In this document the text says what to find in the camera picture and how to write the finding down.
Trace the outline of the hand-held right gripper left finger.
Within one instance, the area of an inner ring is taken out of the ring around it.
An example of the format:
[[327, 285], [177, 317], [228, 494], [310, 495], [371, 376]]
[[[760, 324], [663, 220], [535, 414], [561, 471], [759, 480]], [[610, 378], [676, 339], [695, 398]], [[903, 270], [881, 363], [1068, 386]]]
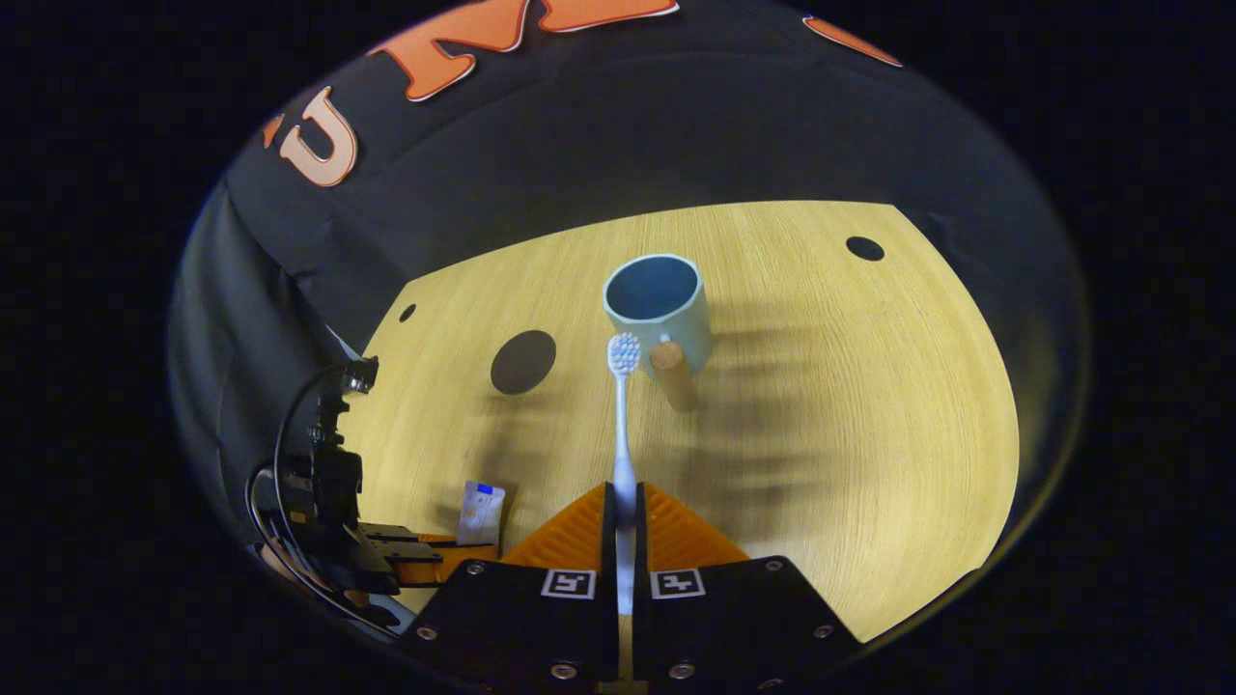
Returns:
[[619, 672], [614, 491], [601, 484], [507, 558], [468, 558], [396, 642], [460, 689], [596, 689]]

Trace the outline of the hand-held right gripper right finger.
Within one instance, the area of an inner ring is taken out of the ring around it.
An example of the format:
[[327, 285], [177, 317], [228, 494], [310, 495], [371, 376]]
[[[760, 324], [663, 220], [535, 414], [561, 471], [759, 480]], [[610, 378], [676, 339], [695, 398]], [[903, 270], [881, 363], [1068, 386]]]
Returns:
[[861, 655], [787, 556], [747, 555], [684, 503], [637, 488], [632, 673], [653, 691], [811, 691]]

